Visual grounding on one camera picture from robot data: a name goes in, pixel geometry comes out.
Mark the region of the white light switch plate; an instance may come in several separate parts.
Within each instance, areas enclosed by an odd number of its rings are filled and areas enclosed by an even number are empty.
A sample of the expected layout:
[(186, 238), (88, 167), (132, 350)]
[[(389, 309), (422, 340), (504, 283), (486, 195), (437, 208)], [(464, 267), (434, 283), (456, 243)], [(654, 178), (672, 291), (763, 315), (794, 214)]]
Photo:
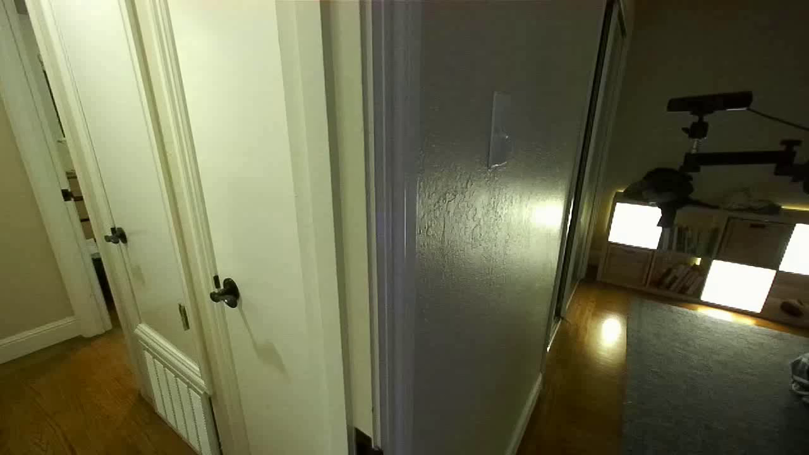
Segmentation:
[(513, 144), (510, 95), (496, 91), (490, 105), (487, 167), (496, 168), (507, 160)]

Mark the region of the dark grey floor rug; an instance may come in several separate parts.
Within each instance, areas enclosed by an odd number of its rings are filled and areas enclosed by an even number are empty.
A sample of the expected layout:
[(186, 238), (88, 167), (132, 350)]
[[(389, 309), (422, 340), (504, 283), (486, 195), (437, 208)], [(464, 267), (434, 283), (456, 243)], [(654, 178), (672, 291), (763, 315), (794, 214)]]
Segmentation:
[(788, 363), (807, 339), (633, 302), (621, 455), (809, 455)]

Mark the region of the white louvered far door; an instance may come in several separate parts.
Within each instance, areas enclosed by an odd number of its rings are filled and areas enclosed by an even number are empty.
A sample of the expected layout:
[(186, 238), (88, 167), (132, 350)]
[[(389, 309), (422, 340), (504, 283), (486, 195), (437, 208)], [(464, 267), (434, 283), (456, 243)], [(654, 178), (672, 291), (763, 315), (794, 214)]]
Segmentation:
[[(130, 3), (25, 3), (151, 407), (198, 455), (219, 455)], [(107, 243), (112, 227), (130, 243)]]

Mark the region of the black distant door knob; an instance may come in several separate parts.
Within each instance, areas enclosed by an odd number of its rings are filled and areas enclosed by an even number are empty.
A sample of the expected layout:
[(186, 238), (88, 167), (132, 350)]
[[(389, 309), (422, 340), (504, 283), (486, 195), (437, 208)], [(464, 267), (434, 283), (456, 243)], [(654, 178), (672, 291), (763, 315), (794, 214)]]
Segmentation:
[(84, 201), (84, 197), (74, 190), (61, 190), (64, 201)]

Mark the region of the white near door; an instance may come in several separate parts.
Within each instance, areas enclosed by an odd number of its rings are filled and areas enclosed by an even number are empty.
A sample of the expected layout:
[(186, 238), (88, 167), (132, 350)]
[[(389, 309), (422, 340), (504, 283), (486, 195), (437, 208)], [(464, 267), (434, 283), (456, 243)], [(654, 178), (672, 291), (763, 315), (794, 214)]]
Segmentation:
[(135, 0), (243, 455), (348, 455), (318, 0)]

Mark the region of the cube storage shelf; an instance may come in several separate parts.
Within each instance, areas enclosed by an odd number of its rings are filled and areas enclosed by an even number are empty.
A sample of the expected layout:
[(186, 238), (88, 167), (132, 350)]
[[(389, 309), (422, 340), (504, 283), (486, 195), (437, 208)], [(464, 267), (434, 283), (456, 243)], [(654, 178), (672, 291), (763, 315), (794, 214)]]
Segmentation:
[(671, 227), (653, 201), (617, 197), (597, 277), (796, 328), (809, 325), (809, 218), (679, 208)]

